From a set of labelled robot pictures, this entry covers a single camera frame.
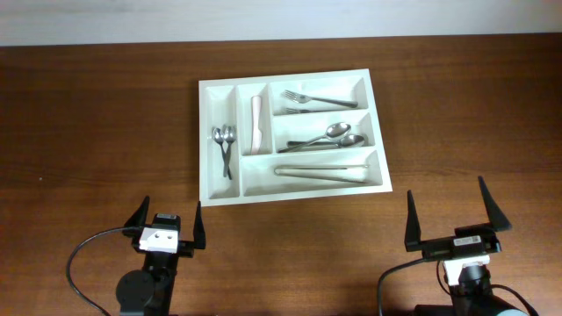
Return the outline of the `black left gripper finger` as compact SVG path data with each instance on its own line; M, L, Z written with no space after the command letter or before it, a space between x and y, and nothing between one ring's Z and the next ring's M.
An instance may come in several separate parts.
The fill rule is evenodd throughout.
M150 197L145 196L139 208L125 222L124 227L141 227L146 224Z
M193 243L195 249L204 250L206 248L206 234L202 215L202 205L198 201L197 210L193 225Z

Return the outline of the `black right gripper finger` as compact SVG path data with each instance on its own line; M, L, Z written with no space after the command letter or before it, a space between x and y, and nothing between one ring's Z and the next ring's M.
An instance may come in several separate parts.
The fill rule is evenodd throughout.
M483 176L478 176L479 189L486 208L488 222L478 225L481 232L503 232L513 228L507 216L493 199Z
M407 252L419 251L422 245L422 230L417 216L414 196L411 190L407 192L407 224L404 245Z

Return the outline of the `metal chopstick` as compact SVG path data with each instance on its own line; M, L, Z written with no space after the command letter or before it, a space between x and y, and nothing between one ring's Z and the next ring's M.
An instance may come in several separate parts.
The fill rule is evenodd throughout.
M279 173L277 171L274 171L273 174L275 176L306 178L306 179L325 180L325 181L334 181L334 182L342 182L342 183L368 183L368 181L363 179L353 179L353 178L346 178L341 176L317 176L317 175L308 175L308 174L301 175L301 174L294 174L294 173Z
M274 172L280 170L349 170L349 169L368 169L370 165L280 165L274 168Z

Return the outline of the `small metal spoon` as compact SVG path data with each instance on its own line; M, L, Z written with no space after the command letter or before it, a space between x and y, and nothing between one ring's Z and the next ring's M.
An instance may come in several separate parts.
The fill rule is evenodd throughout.
M236 141L236 128L234 126L225 126L225 130L223 131L223 140L227 143L227 150L225 153L224 175L227 176L229 180L231 180L232 175L230 173L229 164L232 154L232 145Z
M223 143L224 143L224 136L223 136L223 132L218 128L218 127L214 127L212 129L212 138L213 141L219 145L220 147L220 153L221 153L221 158L223 161L223 176L228 178L229 180L232 179L232 175L230 173L229 167L227 166L227 160L226 160L226 151L223 147Z

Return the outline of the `pink and white plastic knife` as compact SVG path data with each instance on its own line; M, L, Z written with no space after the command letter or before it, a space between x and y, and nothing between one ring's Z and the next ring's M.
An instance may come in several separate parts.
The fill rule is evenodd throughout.
M260 129L260 118L262 112L262 98L253 96L251 98L251 149L252 155L258 154L262 145L263 133Z

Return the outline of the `large metal spoon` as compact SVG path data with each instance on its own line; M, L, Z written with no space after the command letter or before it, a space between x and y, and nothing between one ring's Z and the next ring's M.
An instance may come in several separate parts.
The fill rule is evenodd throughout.
M349 123L345 123L345 122L334 123L330 125L326 129L325 133L322 134L321 136L312 138L296 146L291 146L281 149L279 150L279 153L282 154L282 153L294 152L300 150L303 147L312 145L320 140L332 140L332 141L340 140L345 136L347 136L350 130L351 130L351 125Z
M358 134L349 134L339 140L323 140L312 143L312 146L335 146L335 147L361 147L365 138Z

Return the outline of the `metal fork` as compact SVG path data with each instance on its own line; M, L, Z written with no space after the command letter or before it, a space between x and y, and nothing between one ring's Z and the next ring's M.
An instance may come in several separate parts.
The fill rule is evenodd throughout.
M296 109L296 108L285 108L285 114L307 114L307 113L322 113L322 112L337 112L343 110L308 110L308 109Z
M311 102L311 101L318 101L318 102L322 102L322 103L336 104L336 105L349 107L349 108L357 108L358 107L357 101L336 100L336 99L330 99L330 98L324 98L324 97L310 97L308 95L300 94L300 93L293 92L293 91L290 91L290 90L284 90L282 92L282 96L286 97L287 99L289 99L289 100L291 100L295 103L299 103L299 104L305 104L305 103L308 103L308 102Z

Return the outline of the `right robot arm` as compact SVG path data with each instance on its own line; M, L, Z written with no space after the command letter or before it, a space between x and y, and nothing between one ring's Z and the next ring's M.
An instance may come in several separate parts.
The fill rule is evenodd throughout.
M523 301L522 311L493 293L490 255L501 252L498 232L512 224L494 201L483 177L479 189L486 208L487 223L458 227L449 237L424 241L411 191L407 193L405 248L421 252L424 262L440 262L445 271L450 305L417 305L414 315L535 315L537 311Z

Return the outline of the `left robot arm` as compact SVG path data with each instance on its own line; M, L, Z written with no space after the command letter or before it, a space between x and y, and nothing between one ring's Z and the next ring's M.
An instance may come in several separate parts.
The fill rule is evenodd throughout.
M144 255L140 269L122 276L116 288L121 315L168 315L177 265L181 258L192 258L196 250L206 248L202 207L197 206L192 229L193 239L180 239L181 217L157 213L147 222L150 198L125 222L123 235L131 239L133 249Z

